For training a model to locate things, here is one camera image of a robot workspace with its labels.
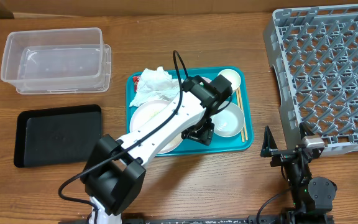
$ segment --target crumpled tissue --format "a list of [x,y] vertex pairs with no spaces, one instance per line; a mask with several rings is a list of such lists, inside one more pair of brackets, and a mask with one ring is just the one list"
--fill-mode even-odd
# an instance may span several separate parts
[[146,68],[140,75],[134,100],[129,106],[137,106],[152,100],[172,101],[179,92],[179,83],[162,67],[156,71]]

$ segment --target red object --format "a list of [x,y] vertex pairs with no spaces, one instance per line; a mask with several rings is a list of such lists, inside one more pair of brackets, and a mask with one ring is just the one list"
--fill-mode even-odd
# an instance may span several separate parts
[[137,75],[137,76],[132,77],[132,80],[134,81],[134,85],[135,85],[135,93],[136,93],[136,90],[137,90],[137,83],[139,83],[139,80],[140,80],[140,75]]

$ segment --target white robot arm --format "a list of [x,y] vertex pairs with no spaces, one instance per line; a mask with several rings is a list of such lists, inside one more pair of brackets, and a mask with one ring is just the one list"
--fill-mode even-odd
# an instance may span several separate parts
[[[154,116],[150,121],[129,134],[121,136],[119,139],[123,141],[122,148],[127,148],[134,144],[137,140],[149,133],[158,125],[165,121],[172,111],[177,107],[179,96],[177,96],[165,109]],[[133,148],[128,153],[133,158],[141,158],[142,166],[147,167],[149,162],[161,151],[170,141],[173,140],[182,131],[197,124],[203,117],[206,108],[200,105],[201,101],[190,92],[183,94],[183,101],[176,116],[174,116],[164,127],[158,130],[154,135],[145,140],[140,146]],[[91,201],[99,208],[97,223],[98,224],[121,224],[121,214],[108,215],[103,205],[95,197],[91,197]],[[89,220],[94,223],[94,212]]]
[[[95,145],[84,171],[68,179],[59,188],[64,200],[86,203],[94,207],[89,223],[121,224],[121,213],[138,196],[150,161],[178,134],[204,145],[211,144],[214,124],[211,116],[225,107],[219,106],[232,97],[231,82],[218,75],[210,83],[200,76],[188,77],[179,54],[173,58],[178,78],[176,55],[187,78],[181,83],[178,96],[158,115],[139,129],[115,140],[105,135]],[[120,160],[120,169],[112,161]],[[76,179],[85,184],[91,201],[63,195],[63,189]]]

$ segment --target white bowl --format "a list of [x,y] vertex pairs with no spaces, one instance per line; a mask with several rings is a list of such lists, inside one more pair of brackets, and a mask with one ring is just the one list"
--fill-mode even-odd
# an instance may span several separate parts
[[206,82],[210,83],[211,80],[209,78],[206,78],[206,77],[202,77]]
[[231,82],[231,88],[233,93],[236,92],[236,89],[240,87],[241,84],[241,77],[240,74],[233,69],[224,69],[219,72],[218,75],[222,75],[224,78]]
[[[219,109],[226,106],[227,102],[223,102]],[[212,116],[212,123],[215,124],[214,132],[218,136],[233,137],[241,132],[246,119],[244,113],[234,103],[230,103],[226,109]]]
[[[143,124],[152,119],[160,111],[162,111],[170,102],[167,100],[153,100],[141,105],[132,115],[129,123],[129,131],[139,129]],[[170,143],[168,143],[159,154],[164,154],[174,150],[182,142],[181,134],[176,136]]]

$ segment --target plastic container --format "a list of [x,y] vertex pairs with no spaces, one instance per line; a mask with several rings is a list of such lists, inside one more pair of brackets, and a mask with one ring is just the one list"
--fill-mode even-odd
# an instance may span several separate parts
[[109,88],[111,49],[99,28],[12,32],[1,80],[20,94],[97,93]]
[[264,31],[289,149],[306,123],[322,156],[358,151],[358,4],[277,9]]
[[[182,156],[182,155],[189,155],[189,154],[205,154],[205,153],[215,153],[215,152],[229,152],[229,151],[243,151],[248,149],[248,147],[252,144],[254,141],[254,132],[252,129],[252,121],[251,121],[251,114],[249,110],[249,104],[248,104],[248,96],[247,96],[247,87],[246,87],[246,81],[244,79],[244,74],[236,67],[211,67],[211,68],[189,68],[187,69],[187,72],[189,76],[195,76],[199,75],[203,78],[208,78],[213,80],[217,77],[218,73],[224,69],[233,69],[236,71],[240,77],[241,77],[241,94],[242,94],[242,104],[244,106],[244,116],[245,116],[245,122],[247,126],[247,132],[248,132],[248,141],[242,142],[241,140],[241,134],[237,134],[233,137],[222,137],[218,136],[216,133],[214,133],[212,142],[209,146],[205,146],[203,144],[200,144],[198,142],[185,139],[182,141],[182,143],[175,148],[174,150],[165,153],[165,154],[159,154],[157,156]],[[177,74],[175,70],[167,70],[170,75],[172,75],[173,78],[177,78]],[[129,107],[129,103],[135,98],[135,86],[132,77],[141,75],[142,72],[135,73],[131,75],[131,77],[128,78],[127,84],[126,84],[126,121],[127,121],[127,133],[130,131],[130,123],[132,115],[135,113],[137,107],[131,106]],[[180,70],[181,78],[182,80],[186,78],[183,70]],[[238,105],[238,99],[236,94],[233,95],[232,102]]]

